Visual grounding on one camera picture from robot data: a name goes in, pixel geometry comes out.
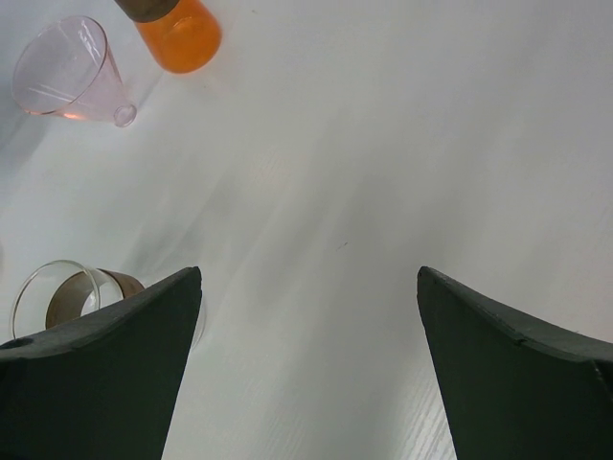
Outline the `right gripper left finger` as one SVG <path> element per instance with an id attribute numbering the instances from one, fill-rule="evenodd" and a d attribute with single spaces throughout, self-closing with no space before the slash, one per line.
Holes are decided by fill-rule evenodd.
<path id="1" fill-rule="evenodd" d="M 186 267 L 1 346 L 4 459 L 159 459 L 202 300 Z"/>

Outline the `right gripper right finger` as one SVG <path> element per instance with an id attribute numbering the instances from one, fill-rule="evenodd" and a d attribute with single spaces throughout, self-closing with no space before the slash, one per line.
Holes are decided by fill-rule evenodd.
<path id="1" fill-rule="evenodd" d="M 460 459 L 609 459 L 612 345 L 422 267 L 425 330 Z"/>

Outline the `clear glass carafe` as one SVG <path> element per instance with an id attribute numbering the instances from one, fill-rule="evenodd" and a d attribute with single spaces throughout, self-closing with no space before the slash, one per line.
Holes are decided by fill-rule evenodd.
<path id="1" fill-rule="evenodd" d="M 28 335 L 124 301 L 160 281 L 159 276 L 139 277 L 66 259 L 43 264 L 16 293 L 9 317 L 10 341 L 2 347 L 21 348 Z"/>

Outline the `pink glass dripper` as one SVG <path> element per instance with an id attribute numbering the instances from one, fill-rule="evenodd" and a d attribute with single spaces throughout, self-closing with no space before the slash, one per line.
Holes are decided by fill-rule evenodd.
<path id="1" fill-rule="evenodd" d="M 69 16 L 42 30 L 24 49 L 11 82 L 16 103 L 33 115 L 127 127 L 136 118 L 108 37 L 88 16 Z"/>

